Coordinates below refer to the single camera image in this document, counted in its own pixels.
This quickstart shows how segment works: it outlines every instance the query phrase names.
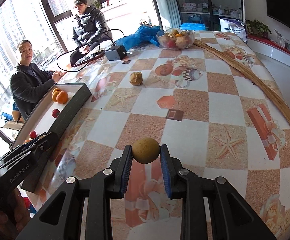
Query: black power adapter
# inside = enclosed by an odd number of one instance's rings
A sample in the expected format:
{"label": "black power adapter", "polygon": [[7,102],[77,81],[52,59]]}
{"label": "black power adapter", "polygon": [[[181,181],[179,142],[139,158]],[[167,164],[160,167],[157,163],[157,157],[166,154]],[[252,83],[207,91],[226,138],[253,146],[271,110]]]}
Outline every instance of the black power adapter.
{"label": "black power adapter", "polygon": [[126,49],[123,45],[112,46],[105,51],[108,60],[122,60],[127,56]]}

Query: hand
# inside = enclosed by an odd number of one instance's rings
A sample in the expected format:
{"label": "hand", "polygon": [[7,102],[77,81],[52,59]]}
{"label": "hand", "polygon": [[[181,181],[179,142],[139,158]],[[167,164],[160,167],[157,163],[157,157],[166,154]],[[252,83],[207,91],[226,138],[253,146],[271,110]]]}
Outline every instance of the hand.
{"label": "hand", "polygon": [[84,47],[79,48],[79,51],[80,51],[82,54],[86,54],[86,53],[89,52],[89,46],[88,46],[88,45],[85,45]]}
{"label": "hand", "polygon": [[17,222],[16,228],[8,220],[7,215],[0,211],[0,231],[5,235],[8,239],[15,239],[17,234],[23,230],[23,228],[27,225],[29,220],[31,219],[29,210],[26,209],[25,201],[23,197],[20,195],[20,192],[17,188],[11,193],[15,194],[15,198],[17,201],[17,206],[15,207],[15,220]]}
{"label": "hand", "polygon": [[65,73],[63,72],[55,71],[51,78],[55,81],[55,83],[57,83],[64,75]]}

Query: black hair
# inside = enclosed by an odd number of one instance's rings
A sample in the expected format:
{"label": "black hair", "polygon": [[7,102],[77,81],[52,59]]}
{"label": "black hair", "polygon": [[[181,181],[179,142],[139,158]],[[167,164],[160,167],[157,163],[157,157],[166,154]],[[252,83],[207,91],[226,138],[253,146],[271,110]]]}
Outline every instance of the black hair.
{"label": "black hair", "polygon": [[17,45],[17,49],[18,51],[20,51],[20,47],[24,44],[24,43],[29,43],[32,46],[32,43],[29,40],[22,40],[20,43],[18,43]]}
{"label": "black hair", "polygon": [[76,1],[74,2],[74,6],[73,6],[73,8],[74,8],[75,6],[77,6],[77,5],[79,5],[79,4],[86,4],[86,5],[87,5],[87,0],[76,0]]}

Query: fruit bowl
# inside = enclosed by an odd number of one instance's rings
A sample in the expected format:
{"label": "fruit bowl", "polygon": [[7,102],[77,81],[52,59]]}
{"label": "fruit bowl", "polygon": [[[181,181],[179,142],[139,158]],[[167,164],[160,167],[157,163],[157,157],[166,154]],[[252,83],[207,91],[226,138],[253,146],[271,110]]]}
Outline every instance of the fruit bowl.
{"label": "fruit bowl", "polygon": [[195,31],[168,29],[159,31],[156,34],[160,45],[167,49],[187,49],[193,45],[195,40]]}

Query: tangerine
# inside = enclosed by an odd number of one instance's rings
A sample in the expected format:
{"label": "tangerine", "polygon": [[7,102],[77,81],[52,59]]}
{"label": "tangerine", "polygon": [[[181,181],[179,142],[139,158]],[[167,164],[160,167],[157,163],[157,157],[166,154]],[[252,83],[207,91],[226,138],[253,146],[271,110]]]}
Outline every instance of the tangerine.
{"label": "tangerine", "polygon": [[56,91],[53,93],[52,99],[53,99],[54,102],[57,102],[56,98],[57,98],[57,95],[58,95],[60,92],[61,92],[61,91],[56,90]]}
{"label": "tangerine", "polygon": [[51,94],[54,94],[56,91],[61,91],[59,88],[55,88]]}
{"label": "tangerine", "polygon": [[58,95],[56,96],[56,101],[60,104],[65,104],[68,101],[68,94],[66,93],[66,91],[61,91],[60,93],[58,93]]}

